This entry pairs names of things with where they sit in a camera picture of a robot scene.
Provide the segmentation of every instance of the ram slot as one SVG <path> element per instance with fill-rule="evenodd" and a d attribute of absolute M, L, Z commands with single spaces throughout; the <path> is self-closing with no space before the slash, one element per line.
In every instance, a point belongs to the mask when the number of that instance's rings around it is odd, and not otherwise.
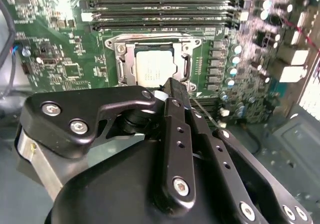
<path fill-rule="evenodd" d="M 185 30 L 193 27 L 229 27 L 233 26 L 232 19 L 226 21 L 149 21 L 141 22 L 97 22 L 92 23 L 92 31 L 100 31 L 109 28 L 177 28 Z"/>

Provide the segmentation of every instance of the electrolytic capacitor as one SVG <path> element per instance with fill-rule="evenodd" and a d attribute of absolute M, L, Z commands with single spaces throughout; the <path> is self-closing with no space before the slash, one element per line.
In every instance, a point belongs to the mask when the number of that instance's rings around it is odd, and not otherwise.
<path fill-rule="evenodd" d="M 266 33 L 265 35 L 266 35 L 267 37 L 273 39 L 274 41 L 277 41 L 277 42 L 278 42 L 278 41 L 280 40 L 280 38 L 281 38 L 280 34 L 278 34 L 278 33 L 268 32 L 268 33 Z"/>
<path fill-rule="evenodd" d="M 219 95 L 220 99 L 222 101 L 227 101 L 228 100 L 228 95 L 226 94 L 226 92 L 222 92 L 220 95 Z"/>
<path fill-rule="evenodd" d="M 235 53 L 235 54 L 240 54 L 242 52 L 242 47 L 241 45 L 238 45 L 238 44 L 235 44 L 232 46 L 232 51 Z"/>
<path fill-rule="evenodd" d="M 262 69 L 262 65 L 257 63 L 257 62 L 254 62 L 254 61 L 251 61 L 250 65 L 253 67 L 253 68 L 256 68 L 258 71 L 260 71 Z"/>
<path fill-rule="evenodd" d="M 265 21 L 268 24 L 271 24 L 273 26 L 282 26 L 283 25 L 283 21 L 281 19 L 281 17 L 277 14 L 269 14 L 268 18 L 265 19 Z"/>
<path fill-rule="evenodd" d="M 236 107 L 238 108 L 237 111 L 243 112 L 245 105 L 244 105 L 244 103 L 240 102 L 236 105 Z"/>
<path fill-rule="evenodd" d="M 284 12 L 287 13 L 290 13 L 294 9 L 294 6 L 290 3 L 277 3 L 275 7 L 282 9 Z"/>
<path fill-rule="evenodd" d="M 263 8 L 264 10 L 268 10 L 272 6 L 271 0 L 258 0 L 255 5 L 259 8 Z"/>
<path fill-rule="evenodd" d="M 265 40 L 269 47 L 277 48 L 279 45 L 274 39 L 266 38 Z"/>
<path fill-rule="evenodd" d="M 225 83 L 229 86 L 229 87 L 233 87 L 235 85 L 235 81 L 232 78 L 227 78 L 225 80 Z"/>
<path fill-rule="evenodd" d="M 268 77 L 267 75 L 259 74 L 259 78 L 263 80 L 265 83 L 270 82 L 270 77 Z"/>
<path fill-rule="evenodd" d="M 259 17 L 261 20 L 266 20 L 269 16 L 269 12 L 267 10 L 255 10 L 255 15 Z"/>
<path fill-rule="evenodd" d="M 240 63 L 240 58 L 238 56 L 231 56 L 230 57 L 230 62 L 233 64 L 233 65 L 237 65 L 238 63 Z"/>
<path fill-rule="evenodd" d="M 228 73 L 231 75 L 231 76 L 235 76 L 237 74 L 237 69 L 234 68 L 234 67 L 230 67 L 228 68 Z"/>

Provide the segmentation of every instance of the black plastic bracket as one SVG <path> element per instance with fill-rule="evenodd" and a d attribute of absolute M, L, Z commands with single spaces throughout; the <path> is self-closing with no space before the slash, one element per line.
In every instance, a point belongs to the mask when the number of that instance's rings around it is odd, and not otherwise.
<path fill-rule="evenodd" d="M 22 109 L 20 123 L 28 136 L 66 158 L 85 155 L 98 133 L 99 121 L 110 129 L 121 112 L 130 109 L 151 109 L 155 97 L 140 86 L 39 93 L 29 97 Z M 45 104 L 57 105 L 61 113 L 49 116 L 42 112 Z M 70 129 L 72 121 L 88 126 L 84 134 Z"/>
<path fill-rule="evenodd" d="M 161 144 L 163 161 L 160 194 L 155 201 L 159 208 L 173 217 L 185 215 L 195 204 L 196 187 L 190 126 L 185 123 L 181 100 L 165 102 Z"/>
<path fill-rule="evenodd" d="M 244 183 L 252 188 L 261 213 L 269 223 L 312 224 L 306 209 L 226 129 L 213 134 L 221 139 Z"/>

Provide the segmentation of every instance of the silver screw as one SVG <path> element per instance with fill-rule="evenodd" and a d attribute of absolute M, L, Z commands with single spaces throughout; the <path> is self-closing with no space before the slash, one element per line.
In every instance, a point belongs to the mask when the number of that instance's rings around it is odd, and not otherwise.
<path fill-rule="evenodd" d="M 307 215 L 302 211 L 299 207 L 295 207 L 296 212 L 299 214 L 299 216 L 302 218 L 304 221 L 308 221 Z"/>
<path fill-rule="evenodd" d="M 194 111 L 194 114 L 198 117 L 198 118 L 201 118 L 202 116 L 201 116 L 201 114 L 198 112 L 198 111 Z"/>
<path fill-rule="evenodd" d="M 226 138 L 229 138 L 229 137 L 230 137 L 229 133 L 228 133 L 227 131 L 225 131 L 225 130 L 222 130 L 222 134 L 223 134 Z"/>
<path fill-rule="evenodd" d="M 175 178 L 173 180 L 173 187 L 179 193 L 179 195 L 183 197 L 189 194 L 189 187 L 181 178 Z"/>
<path fill-rule="evenodd" d="M 31 56 L 31 51 L 27 48 L 23 48 L 21 51 L 21 54 L 23 55 L 23 57 L 30 57 Z"/>
<path fill-rule="evenodd" d="M 180 107 L 180 104 L 178 101 L 176 101 L 175 99 L 172 100 L 172 103 L 177 106 L 177 107 Z"/>
<path fill-rule="evenodd" d="M 70 123 L 71 131 L 77 134 L 85 134 L 88 131 L 88 126 L 83 121 L 72 121 Z"/>
<path fill-rule="evenodd" d="M 123 45 L 118 45 L 116 50 L 119 54 L 124 54 L 126 52 L 126 48 Z"/>
<path fill-rule="evenodd" d="M 250 221 L 253 222 L 256 219 L 253 209 L 247 203 L 241 202 L 240 208 L 245 217 L 248 218 Z"/>
<path fill-rule="evenodd" d="M 61 113 L 61 109 L 53 103 L 44 104 L 41 110 L 43 113 L 52 117 L 57 116 Z"/>
<path fill-rule="evenodd" d="M 146 98 L 151 98 L 151 95 L 150 95 L 150 93 L 148 92 L 148 91 L 142 91 L 142 95 L 144 96 L 144 97 L 146 97 Z"/>
<path fill-rule="evenodd" d="M 292 220 L 296 220 L 296 217 L 294 215 L 294 213 L 290 210 L 290 208 L 288 208 L 286 205 L 283 205 L 283 210 L 285 212 L 285 214 Z"/>

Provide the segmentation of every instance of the gray cable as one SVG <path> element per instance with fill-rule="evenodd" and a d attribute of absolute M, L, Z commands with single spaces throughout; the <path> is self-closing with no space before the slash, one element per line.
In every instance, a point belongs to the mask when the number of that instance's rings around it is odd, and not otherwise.
<path fill-rule="evenodd" d="M 214 120 L 214 118 L 210 115 L 210 113 L 208 111 L 206 111 L 205 108 L 203 108 L 203 106 L 196 100 L 196 99 L 192 99 L 198 106 L 199 108 L 204 112 L 204 114 L 206 114 L 206 116 L 209 118 L 209 120 L 217 127 L 220 128 L 219 124 Z"/>
<path fill-rule="evenodd" d="M 10 49 L 14 44 L 14 40 L 16 37 L 16 28 L 14 26 L 14 21 L 9 13 L 9 10 L 7 9 L 7 7 L 5 6 L 5 4 L 2 2 L 2 0 L 0 0 L 0 10 L 2 11 L 3 16 L 5 17 L 5 21 L 6 24 L 8 26 L 8 30 L 9 30 L 9 36 L 7 41 L 4 44 L 4 48 L 2 49 L 1 53 L 0 53 L 0 70 L 3 67 L 5 60 L 7 58 L 7 55 L 10 53 Z"/>
<path fill-rule="evenodd" d="M 15 78 L 15 75 L 16 75 L 16 63 L 17 62 L 17 57 L 12 54 L 12 67 L 11 67 L 11 74 L 10 74 L 10 79 L 9 79 L 9 83 L 8 85 L 6 86 L 5 90 L 0 93 L 0 100 L 2 100 L 4 97 L 7 97 L 11 90 L 13 89 L 13 86 L 14 86 L 14 78 Z"/>

